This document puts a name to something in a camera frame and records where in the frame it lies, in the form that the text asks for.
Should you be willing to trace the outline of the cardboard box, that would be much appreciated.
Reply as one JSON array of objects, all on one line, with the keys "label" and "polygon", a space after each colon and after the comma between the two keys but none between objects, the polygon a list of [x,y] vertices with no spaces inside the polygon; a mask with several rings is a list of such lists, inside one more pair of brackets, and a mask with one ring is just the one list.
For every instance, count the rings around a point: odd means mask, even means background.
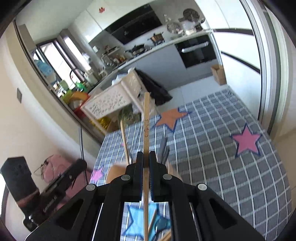
[{"label": "cardboard box", "polygon": [[211,71],[212,71],[215,81],[219,85],[227,84],[225,72],[224,72],[224,67],[222,65],[219,65],[219,64],[212,65]]}]

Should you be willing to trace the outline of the black range hood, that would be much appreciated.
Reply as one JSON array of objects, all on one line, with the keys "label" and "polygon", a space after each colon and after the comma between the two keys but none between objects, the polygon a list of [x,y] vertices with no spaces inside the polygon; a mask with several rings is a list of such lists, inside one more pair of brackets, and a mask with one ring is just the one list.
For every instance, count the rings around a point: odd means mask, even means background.
[{"label": "black range hood", "polygon": [[121,17],[105,30],[125,45],[161,25],[150,4],[145,4]]}]

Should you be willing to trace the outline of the grey checked star tablecloth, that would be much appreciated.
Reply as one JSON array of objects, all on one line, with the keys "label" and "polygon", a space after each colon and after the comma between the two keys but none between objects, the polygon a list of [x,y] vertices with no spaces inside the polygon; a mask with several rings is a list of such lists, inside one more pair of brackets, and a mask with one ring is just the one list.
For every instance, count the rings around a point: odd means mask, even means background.
[{"label": "grey checked star tablecloth", "polygon": [[150,120],[149,148],[167,137],[168,163],[185,183],[207,184],[266,240],[292,216],[286,170],[270,137],[229,89],[179,107],[174,130]]}]

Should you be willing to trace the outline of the black built-in oven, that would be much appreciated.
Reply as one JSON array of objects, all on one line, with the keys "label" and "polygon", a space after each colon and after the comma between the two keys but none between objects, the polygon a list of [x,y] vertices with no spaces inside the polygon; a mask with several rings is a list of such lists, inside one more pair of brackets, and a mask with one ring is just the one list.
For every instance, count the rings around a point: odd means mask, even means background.
[{"label": "black built-in oven", "polygon": [[218,63],[213,44],[208,35],[179,42],[175,44],[175,47],[185,68],[207,62]]}]

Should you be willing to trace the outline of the pink bag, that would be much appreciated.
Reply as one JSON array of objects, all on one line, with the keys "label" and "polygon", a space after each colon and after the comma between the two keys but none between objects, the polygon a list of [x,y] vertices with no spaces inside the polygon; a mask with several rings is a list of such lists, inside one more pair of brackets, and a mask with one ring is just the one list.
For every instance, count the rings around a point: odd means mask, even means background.
[{"label": "pink bag", "polygon": [[[54,154],[46,158],[41,166],[34,171],[35,176],[41,177],[46,183],[50,184],[54,179],[63,174],[72,164],[67,161],[64,157]],[[58,204],[56,210],[60,209],[65,205],[73,196],[75,196],[83,187],[85,187],[90,181],[91,172],[86,170],[77,177],[75,182],[72,182],[71,186],[66,191],[66,196]]]}]

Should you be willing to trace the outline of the white refrigerator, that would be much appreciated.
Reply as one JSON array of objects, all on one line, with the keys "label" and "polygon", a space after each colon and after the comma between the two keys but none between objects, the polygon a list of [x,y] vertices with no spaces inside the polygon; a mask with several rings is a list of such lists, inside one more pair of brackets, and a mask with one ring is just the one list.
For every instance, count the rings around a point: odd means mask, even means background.
[{"label": "white refrigerator", "polygon": [[255,35],[251,29],[214,29],[226,82],[255,118],[261,104],[261,66]]}]

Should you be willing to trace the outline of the bamboo chopstick blue patterned end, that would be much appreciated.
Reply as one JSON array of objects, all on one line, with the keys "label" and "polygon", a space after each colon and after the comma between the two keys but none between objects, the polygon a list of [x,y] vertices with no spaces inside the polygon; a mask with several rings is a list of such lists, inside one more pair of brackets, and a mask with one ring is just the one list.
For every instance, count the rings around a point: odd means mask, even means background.
[{"label": "bamboo chopstick blue patterned end", "polygon": [[170,240],[171,240],[171,230],[166,232],[159,241],[170,241]]}]

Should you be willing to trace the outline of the white perforated storage cart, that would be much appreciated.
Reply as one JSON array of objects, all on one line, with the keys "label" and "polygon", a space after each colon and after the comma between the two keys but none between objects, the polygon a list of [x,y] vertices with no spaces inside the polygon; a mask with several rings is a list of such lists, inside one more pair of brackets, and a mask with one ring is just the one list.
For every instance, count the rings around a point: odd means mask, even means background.
[{"label": "white perforated storage cart", "polygon": [[83,105],[81,111],[92,121],[109,116],[124,107],[135,105],[144,120],[144,94],[147,92],[134,68],[119,82],[99,94],[93,94]]}]

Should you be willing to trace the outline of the curved kitchen faucet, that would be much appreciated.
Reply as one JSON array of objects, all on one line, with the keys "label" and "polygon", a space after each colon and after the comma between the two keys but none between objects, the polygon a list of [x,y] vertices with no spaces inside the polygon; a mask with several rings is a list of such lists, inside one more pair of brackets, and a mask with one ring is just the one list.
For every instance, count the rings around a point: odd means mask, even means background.
[{"label": "curved kitchen faucet", "polygon": [[73,77],[75,76],[81,83],[85,82],[86,79],[84,77],[85,72],[80,70],[79,68],[72,69],[69,76],[71,81],[74,83]]}]

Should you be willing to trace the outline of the bamboo chopstick with engraving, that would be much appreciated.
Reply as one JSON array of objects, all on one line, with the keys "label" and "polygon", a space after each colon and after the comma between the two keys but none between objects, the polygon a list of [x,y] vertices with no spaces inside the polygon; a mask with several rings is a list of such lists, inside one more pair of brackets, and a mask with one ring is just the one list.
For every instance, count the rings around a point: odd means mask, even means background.
[{"label": "bamboo chopstick with engraving", "polygon": [[143,161],[143,197],[144,197],[144,241],[149,240],[149,106],[150,94],[144,93],[144,161]]}]

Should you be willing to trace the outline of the brass cooking pot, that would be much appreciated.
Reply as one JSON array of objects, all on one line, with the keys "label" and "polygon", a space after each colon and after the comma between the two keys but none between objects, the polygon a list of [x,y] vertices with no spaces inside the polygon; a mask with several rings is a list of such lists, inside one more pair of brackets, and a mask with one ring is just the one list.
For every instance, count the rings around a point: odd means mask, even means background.
[{"label": "brass cooking pot", "polygon": [[154,33],[153,36],[149,38],[149,40],[151,40],[155,46],[163,43],[165,41],[163,37],[163,32],[158,34]]}]

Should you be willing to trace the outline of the white plastic utensil holder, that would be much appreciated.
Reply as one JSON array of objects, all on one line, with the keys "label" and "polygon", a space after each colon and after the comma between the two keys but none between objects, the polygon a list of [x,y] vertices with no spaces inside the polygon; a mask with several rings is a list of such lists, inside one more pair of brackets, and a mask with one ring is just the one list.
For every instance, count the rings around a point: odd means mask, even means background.
[{"label": "white plastic utensil holder", "polygon": [[[106,184],[110,183],[113,179],[121,175],[124,175],[126,171],[126,167],[127,167],[126,164],[122,164],[122,163],[114,164],[107,173]],[[170,175],[173,175],[179,178],[180,180],[182,180],[181,176],[177,173],[175,168],[173,168],[173,166],[169,162],[166,162],[166,167],[168,168],[168,173]]]}]

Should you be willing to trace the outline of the grey metal knife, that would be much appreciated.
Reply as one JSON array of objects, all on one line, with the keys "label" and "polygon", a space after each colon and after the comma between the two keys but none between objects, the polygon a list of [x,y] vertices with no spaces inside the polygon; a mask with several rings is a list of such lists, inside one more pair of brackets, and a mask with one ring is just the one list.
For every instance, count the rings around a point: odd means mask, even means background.
[{"label": "grey metal knife", "polygon": [[167,145],[167,141],[167,137],[162,138],[160,148],[158,151],[158,162],[161,164],[165,164],[169,156],[170,147]]}]

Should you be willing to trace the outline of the black garment on cart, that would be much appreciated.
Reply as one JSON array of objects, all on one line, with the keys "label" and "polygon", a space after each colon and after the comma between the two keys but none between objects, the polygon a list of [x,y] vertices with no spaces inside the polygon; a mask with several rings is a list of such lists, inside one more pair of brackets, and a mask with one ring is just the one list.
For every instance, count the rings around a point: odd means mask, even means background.
[{"label": "black garment on cart", "polygon": [[142,83],[144,84],[147,91],[150,93],[151,98],[154,99],[155,105],[163,105],[173,99],[169,92],[156,81],[154,81],[146,73],[139,69],[135,69],[137,75],[140,77]]}]

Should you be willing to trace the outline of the thin curved bamboo chopstick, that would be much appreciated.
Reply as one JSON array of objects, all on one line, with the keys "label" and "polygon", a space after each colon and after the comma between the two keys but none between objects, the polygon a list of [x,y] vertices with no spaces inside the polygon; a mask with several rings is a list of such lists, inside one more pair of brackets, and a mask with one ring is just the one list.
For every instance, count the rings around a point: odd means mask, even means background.
[{"label": "thin curved bamboo chopstick", "polygon": [[122,142],[123,142],[123,147],[124,147],[124,152],[125,152],[126,164],[129,165],[130,164],[130,156],[129,156],[128,148],[127,148],[127,144],[126,144],[125,127],[124,127],[123,120],[120,120],[120,130],[121,130]]}]

